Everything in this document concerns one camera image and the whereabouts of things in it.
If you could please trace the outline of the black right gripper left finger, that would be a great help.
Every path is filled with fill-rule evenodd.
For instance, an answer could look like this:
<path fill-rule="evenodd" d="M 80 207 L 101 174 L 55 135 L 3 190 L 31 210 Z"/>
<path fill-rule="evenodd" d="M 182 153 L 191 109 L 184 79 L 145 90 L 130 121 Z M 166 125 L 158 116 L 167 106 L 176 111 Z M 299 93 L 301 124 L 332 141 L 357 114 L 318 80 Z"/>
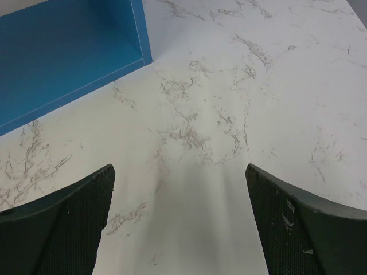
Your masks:
<path fill-rule="evenodd" d="M 92 274 L 107 224 L 115 170 L 1 211 L 1 274 Z"/>

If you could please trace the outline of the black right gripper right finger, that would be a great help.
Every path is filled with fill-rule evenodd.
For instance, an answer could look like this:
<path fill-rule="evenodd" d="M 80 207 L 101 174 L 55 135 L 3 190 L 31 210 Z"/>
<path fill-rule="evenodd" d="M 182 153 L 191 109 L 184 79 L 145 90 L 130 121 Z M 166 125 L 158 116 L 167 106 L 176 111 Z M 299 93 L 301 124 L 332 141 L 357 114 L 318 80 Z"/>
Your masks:
<path fill-rule="evenodd" d="M 245 177 L 269 274 L 366 274 L 366 211 L 249 164 Z"/>

